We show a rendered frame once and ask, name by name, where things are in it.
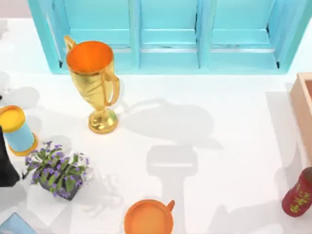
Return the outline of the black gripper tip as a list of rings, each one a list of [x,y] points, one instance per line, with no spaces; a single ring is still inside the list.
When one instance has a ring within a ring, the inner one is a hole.
[[[19,180],[20,176],[8,156],[2,127],[0,126],[0,187],[13,187]]]

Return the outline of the light blue rack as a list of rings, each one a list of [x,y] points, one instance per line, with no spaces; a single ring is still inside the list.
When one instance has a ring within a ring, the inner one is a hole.
[[[284,74],[312,0],[28,0],[48,66],[65,36],[102,41],[120,74]]]

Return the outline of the blue and yellow can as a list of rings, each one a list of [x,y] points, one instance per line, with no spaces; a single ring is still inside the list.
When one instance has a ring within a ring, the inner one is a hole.
[[[0,108],[0,126],[9,149],[16,156],[27,156],[38,146],[38,138],[27,124],[24,111],[16,105]]]

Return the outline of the red can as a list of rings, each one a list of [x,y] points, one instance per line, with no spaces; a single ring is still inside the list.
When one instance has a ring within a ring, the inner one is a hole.
[[[312,205],[312,166],[305,168],[296,184],[282,199],[283,211],[291,217],[302,216]]]

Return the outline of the purple flower plant pot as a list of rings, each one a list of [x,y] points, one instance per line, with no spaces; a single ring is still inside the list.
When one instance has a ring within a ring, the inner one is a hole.
[[[83,153],[66,156],[61,144],[43,142],[25,158],[25,179],[32,174],[31,184],[39,184],[53,196],[71,201],[88,176],[90,160]]]

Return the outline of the salmon-coloured shallow box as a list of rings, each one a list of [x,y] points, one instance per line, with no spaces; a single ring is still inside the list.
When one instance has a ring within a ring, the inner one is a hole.
[[[307,158],[312,164],[312,72],[297,73],[290,96]]]

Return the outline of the gold trophy cup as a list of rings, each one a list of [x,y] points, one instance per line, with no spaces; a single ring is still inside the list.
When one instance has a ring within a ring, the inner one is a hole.
[[[114,73],[112,48],[101,41],[76,43],[64,37],[67,47],[66,64],[81,97],[94,108],[88,127],[97,134],[112,132],[118,124],[115,112],[109,109],[120,96],[120,80]]]

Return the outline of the orange cup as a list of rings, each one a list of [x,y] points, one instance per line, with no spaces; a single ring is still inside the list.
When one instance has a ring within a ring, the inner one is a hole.
[[[154,199],[136,202],[125,214],[125,234],[172,234],[174,206],[174,200],[167,205]]]

